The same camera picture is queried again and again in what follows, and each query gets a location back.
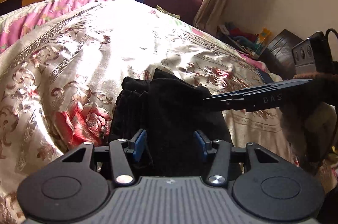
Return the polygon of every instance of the black towel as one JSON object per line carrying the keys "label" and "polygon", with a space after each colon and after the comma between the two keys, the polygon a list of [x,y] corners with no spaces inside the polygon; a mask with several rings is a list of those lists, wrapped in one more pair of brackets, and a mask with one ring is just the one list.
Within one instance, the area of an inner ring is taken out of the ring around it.
{"label": "black towel", "polygon": [[126,77],[116,100],[108,142],[131,139],[146,129],[148,147],[158,176],[195,176],[205,171],[197,157],[193,132],[231,142],[222,112],[202,106],[210,97],[205,87],[193,87],[172,74],[155,70],[153,79]]}

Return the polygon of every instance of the bed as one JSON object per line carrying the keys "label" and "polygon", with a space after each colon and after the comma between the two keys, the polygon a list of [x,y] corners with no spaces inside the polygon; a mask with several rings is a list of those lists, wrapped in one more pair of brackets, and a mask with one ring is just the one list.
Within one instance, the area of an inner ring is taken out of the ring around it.
{"label": "bed", "polygon": [[[81,142],[102,144],[125,76],[159,68],[219,94],[261,85],[256,67],[267,71],[133,0],[47,0],[0,17],[0,29],[0,223],[23,221],[16,190],[27,175]],[[278,109],[223,115],[235,146],[257,142],[296,163]]]}

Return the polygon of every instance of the red rose pattern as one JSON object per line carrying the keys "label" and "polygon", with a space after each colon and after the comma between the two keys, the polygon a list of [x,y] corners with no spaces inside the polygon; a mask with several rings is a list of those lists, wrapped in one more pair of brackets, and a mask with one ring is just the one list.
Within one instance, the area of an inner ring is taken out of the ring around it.
{"label": "red rose pattern", "polygon": [[96,103],[82,106],[80,102],[72,101],[67,111],[55,113],[55,123],[67,147],[72,149],[85,141],[101,145],[103,137],[109,134],[112,117]]}

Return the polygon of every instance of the silver screw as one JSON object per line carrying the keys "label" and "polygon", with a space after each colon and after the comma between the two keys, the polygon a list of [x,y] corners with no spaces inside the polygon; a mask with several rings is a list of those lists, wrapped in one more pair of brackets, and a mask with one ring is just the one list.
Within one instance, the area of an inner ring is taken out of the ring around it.
{"label": "silver screw", "polygon": [[116,177],[116,182],[120,184],[129,184],[134,180],[134,178],[130,175],[123,174],[118,177]]}
{"label": "silver screw", "polygon": [[219,185],[225,182],[225,178],[221,175],[213,175],[209,177],[209,181],[215,185]]}

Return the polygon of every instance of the pink floral fabric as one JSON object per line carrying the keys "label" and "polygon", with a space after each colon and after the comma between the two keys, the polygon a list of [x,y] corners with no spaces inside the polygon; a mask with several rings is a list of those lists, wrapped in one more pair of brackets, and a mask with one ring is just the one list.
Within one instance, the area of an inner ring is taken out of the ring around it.
{"label": "pink floral fabric", "polygon": [[251,65],[253,65],[253,66],[256,67],[256,68],[259,68],[259,69],[261,69],[261,70],[264,71],[264,72],[267,71],[267,67],[266,67],[266,65],[265,65],[263,62],[253,60],[253,59],[251,59],[247,54],[240,53],[240,56],[241,56],[248,64],[251,64]]}
{"label": "pink floral fabric", "polygon": [[47,0],[5,14],[0,17],[0,53],[37,26],[90,2],[105,1],[114,0]]}

